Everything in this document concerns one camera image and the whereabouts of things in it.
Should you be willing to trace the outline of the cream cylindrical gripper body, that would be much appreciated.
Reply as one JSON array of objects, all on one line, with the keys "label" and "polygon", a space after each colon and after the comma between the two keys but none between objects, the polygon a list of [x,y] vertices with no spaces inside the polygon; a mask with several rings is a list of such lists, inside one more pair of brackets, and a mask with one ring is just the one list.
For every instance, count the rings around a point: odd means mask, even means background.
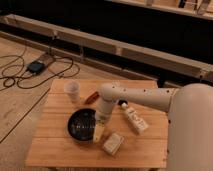
[{"label": "cream cylindrical gripper body", "polygon": [[106,101],[100,98],[96,106],[95,119],[98,122],[107,123],[111,118],[111,114],[115,105],[115,100]]}]

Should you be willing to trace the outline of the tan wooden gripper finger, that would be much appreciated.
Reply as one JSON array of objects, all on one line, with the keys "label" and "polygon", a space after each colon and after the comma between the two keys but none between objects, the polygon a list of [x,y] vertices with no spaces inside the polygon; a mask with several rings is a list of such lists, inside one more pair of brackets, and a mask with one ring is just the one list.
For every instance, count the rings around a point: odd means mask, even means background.
[{"label": "tan wooden gripper finger", "polygon": [[97,143],[100,141],[102,135],[103,135],[103,132],[105,130],[105,125],[102,124],[102,123],[97,123],[95,125],[95,129],[94,129],[94,135],[93,135],[93,142],[94,143]]}]

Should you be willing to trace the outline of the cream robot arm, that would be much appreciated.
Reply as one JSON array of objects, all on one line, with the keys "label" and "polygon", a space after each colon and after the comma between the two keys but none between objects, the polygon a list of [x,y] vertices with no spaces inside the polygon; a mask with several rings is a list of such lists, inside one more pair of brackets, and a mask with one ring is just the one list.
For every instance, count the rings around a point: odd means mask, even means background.
[{"label": "cream robot arm", "polygon": [[166,112],[167,171],[213,171],[213,87],[193,83],[182,88],[126,88],[111,83],[98,90],[95,118],[107,123],[118,100]]}]

